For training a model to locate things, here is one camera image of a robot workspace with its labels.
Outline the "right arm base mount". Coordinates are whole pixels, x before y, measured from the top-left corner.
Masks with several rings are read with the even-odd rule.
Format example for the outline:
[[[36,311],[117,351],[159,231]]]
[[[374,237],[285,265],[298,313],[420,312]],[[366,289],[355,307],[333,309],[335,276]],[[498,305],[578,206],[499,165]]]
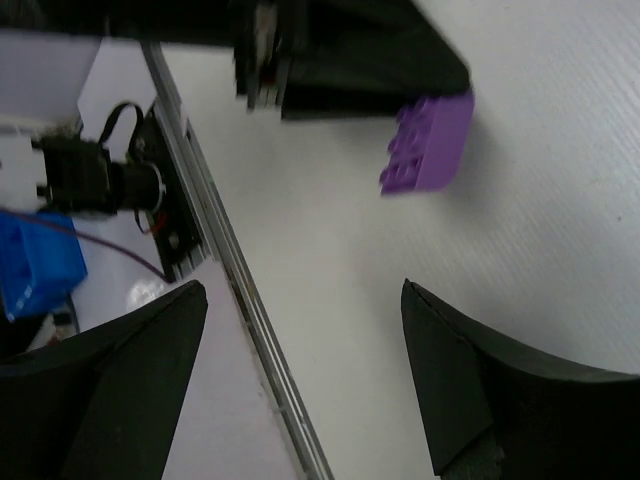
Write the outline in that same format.
[[[124,158],[114,159],[107,142],[128,108],[135,124]],[[110,112],[96,140],[48,133],[32,139],[31,146],[44,156],[46,181],[36,193],[46,211],[92,219],[131,212],[140,233],[155,242],[161,267],[154,273],[168,283],[177,280],[179,265],[202,239],[152,112],[124,101]]]

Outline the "purple lego brick studs up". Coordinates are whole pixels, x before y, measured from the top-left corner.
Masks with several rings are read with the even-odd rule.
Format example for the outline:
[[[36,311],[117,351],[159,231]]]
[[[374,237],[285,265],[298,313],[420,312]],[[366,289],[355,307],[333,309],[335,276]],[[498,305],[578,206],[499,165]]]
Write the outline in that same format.
[[[475,106],[471,90],[422,97],[401,109],[388,145],[390,160],[379,176],[383,195],[438,191],[458,171]]]

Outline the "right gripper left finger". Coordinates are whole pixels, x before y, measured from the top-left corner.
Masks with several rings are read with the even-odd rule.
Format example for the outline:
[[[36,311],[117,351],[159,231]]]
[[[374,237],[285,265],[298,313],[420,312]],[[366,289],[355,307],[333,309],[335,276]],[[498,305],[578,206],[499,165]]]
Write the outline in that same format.
[[[161,478],[207,308],[205,287],[189,281],[120,318],[2,360],[2,478]]]

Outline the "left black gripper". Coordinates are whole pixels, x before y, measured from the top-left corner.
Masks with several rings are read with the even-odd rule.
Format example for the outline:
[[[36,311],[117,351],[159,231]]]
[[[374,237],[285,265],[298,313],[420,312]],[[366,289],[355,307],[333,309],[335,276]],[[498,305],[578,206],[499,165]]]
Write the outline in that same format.
[[[237,94],[284,120],[393,116],[471,87],[469,68],[413,1],[234,1]]]

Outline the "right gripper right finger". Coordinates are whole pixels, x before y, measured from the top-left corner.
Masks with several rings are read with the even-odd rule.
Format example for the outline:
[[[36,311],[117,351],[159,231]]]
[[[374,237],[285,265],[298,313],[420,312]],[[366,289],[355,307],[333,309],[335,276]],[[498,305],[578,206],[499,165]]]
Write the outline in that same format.
[[[434,473],[635,479],[639,379],[502,334],[406,281],[401,313]]]

